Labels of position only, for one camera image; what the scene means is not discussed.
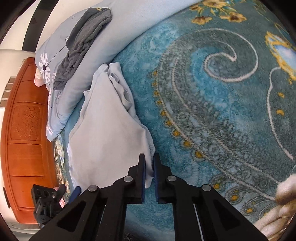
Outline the light blue printed t-shirt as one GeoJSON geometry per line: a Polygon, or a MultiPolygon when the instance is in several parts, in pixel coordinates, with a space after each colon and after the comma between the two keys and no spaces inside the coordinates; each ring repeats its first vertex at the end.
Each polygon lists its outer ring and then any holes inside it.
{"type": "Polygon", "coordinates": [[[153,179],[152,136],[135,111],[133,95],[118,62],[102,64],[85,91],[80,116],[69,134],[68,156],[74,186],[111,186],[145,157],[145,187],[153,179]]]}

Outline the orange wooden headboard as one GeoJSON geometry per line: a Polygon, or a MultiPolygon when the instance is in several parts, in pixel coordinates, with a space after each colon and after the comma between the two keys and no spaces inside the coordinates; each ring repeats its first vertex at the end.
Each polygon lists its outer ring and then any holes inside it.
{"type": "Polygon", "coordinates": [[[53,144],[46,137],[48,90],[34,84],[35,60],[27,58],[16,76],[1,128],[1,170],[6,199],[16,221],[35,225],[31,189],[58,186],[53,144]]]}

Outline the dark grey folded garment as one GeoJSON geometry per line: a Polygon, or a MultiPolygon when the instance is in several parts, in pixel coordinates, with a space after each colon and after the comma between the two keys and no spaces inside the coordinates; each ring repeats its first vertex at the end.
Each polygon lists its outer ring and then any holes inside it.
{"type": "Polygon", "coordinates": [[[68,53],[59,65],[53,90],[63,90],[79,67],[95,38],[112,20],[109,8],[88,8],[72,29],[66,42],[68,53]]]}

